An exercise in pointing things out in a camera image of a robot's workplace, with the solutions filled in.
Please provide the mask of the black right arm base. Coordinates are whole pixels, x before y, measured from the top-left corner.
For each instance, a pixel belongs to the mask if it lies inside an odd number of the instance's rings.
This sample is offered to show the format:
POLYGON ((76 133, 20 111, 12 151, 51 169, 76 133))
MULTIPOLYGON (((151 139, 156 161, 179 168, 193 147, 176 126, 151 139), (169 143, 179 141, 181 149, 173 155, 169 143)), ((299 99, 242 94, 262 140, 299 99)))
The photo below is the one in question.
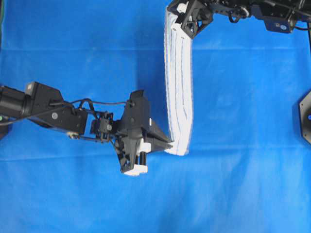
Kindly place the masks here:
POLYGON ((311 90, 304 92, 292 106, 293 129, 296 138, 311 147, 311 90))

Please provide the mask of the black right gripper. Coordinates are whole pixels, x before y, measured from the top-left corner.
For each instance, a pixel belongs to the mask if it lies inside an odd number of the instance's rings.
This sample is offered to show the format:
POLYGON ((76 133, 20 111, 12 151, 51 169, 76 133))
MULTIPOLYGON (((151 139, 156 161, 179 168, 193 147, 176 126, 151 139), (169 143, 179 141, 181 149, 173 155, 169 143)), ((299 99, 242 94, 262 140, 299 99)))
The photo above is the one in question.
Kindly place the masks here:
POLYGON ((211 7, 203 0, 173 0, 166 8, 166 26, 171 27, 171 41, 191 43, 213 21, 211 7))

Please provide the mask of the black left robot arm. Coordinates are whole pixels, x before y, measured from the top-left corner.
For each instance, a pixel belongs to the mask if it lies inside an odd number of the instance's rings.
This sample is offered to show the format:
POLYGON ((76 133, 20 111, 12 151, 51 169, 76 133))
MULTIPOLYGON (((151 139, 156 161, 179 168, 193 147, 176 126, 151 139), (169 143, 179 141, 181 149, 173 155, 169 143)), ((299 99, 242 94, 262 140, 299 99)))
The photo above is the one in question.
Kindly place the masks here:
POLYGON ((65 133, 71 139, 111 143, 121 173, 138 176, 147 173, 146 156, 171 149, 172 140, 150 115, 150 102, 143 90, 130 94, 121 119, 113 113, 96 111, 95 101, 85 98, 74 102, 63 99, 58 89, 31 82, 21 92, 7 86, 0 88, 0 136, 9 132, 9 125, 29 120, 40 127, 65 133))

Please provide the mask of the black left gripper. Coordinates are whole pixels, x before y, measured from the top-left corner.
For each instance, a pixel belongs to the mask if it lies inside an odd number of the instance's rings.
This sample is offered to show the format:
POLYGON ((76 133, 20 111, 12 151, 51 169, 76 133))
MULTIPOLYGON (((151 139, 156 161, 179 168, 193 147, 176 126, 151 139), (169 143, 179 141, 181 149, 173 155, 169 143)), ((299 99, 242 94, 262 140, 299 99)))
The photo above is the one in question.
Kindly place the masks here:
POLYGON ((138 176, 147 173, 146 156, 148 153, 171 149, 173 141, 150 118, 150 103, 143 90, 130 94, 123 115, 117 122, 115 149, 121 166, 121 173, 138 176), (166 142, 156 144, 147 140, 147 133, 166 142))

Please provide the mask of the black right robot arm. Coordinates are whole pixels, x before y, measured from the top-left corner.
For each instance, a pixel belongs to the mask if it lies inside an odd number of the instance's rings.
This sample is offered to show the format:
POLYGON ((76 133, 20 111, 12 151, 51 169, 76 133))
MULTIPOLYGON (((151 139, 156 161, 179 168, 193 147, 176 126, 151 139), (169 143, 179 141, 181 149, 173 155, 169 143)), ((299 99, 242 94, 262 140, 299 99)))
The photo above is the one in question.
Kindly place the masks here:
POLYGON ((213 21, 214 14, 227 16, 231 23, 255 17, 264 21, 266 30, 278 33, 308 31, 296 24, 311 23, 309 0, 173 0, 167 10, 177 16, 176 23, 191 39, 213 21))

